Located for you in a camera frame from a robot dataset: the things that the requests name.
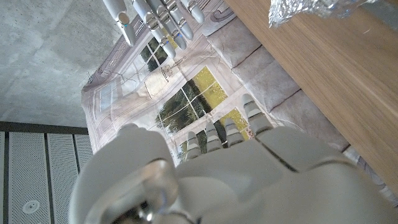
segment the white robotic hand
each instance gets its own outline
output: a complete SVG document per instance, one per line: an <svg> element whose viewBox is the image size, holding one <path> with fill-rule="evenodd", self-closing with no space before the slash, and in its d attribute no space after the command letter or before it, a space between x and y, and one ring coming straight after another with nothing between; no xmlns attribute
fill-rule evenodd
<svg viewBox="0 0 398 224"><path fill-rule="evenodd" d="M189 132L177 167L159 133L124 126L82 169L69 223L397 223L396 211L341 153L273 128L251 96L243 104L254 139L244 141L227 119L223 148L208 124L207 150Z"/></svg>
<svg viewBox="0 0 398 224"><path fill-rule="evenodd" d="M130 24L129 16L126 14L124 1L103 1L112 18L118 23L126 42L133 46L136 43L136 34ZM197 22L202 23L205 20L205 15L194 0L182 0L181 2ZM169 57L174 58L175 51L159 23L182 50L187 48L182 34L188 40L193 39L193 32L177 7L176 0L132 0L132 5Z"/></svg>

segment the wooden table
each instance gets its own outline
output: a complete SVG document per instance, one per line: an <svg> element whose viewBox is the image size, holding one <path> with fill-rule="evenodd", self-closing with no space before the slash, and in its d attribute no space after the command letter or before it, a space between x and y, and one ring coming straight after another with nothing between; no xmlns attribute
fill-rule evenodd
<svg viewBox="0 0 398 224"><path fill-rule="evenodd" d="M225 0L398 195L398 35L364 9L268 26L270 0Z"/></svg>

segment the concrete wall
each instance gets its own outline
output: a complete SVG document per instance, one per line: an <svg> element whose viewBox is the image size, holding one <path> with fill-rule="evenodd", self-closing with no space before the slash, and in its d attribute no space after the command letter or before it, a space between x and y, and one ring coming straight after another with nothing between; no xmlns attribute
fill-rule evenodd
<svg viewBox="0 0 398 224"><path fill-rule="evenodd" d="M85 127L81 88L121 35L102 1L0 1L0 18L0 121Z"/></svg>

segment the metal grid panel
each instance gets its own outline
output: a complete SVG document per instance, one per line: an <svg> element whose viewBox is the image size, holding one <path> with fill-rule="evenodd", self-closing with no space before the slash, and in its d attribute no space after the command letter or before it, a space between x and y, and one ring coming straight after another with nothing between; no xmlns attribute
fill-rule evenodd
<svg viewBox="0 0 398 224"><path fill-rule="evenodd" d="M9 223L51 222L44 134L10 133L8 191Z"/></svg>
<svg viewBox="0 0 398 224"><path fill-rule="evenodd" d="M3 192L4 192L4 132L0 131L0 217L3 217L2 211L3 209Z"/></svg>
<svg viewBox="0 0 398 224"><path fill-rule="evenodd" d="M91 149L90 138L88 137L88 135L76 134L75 140L77 157L79 159L79 168L80 170L82 170L84 165L93 156L93 150Z"/></svg>
<svg viewBox="0 0 398 224"><path fill-rule="evenodd" d="M55 224L68 224L70 195L78 171L71 134L48 134Z"/></svg>

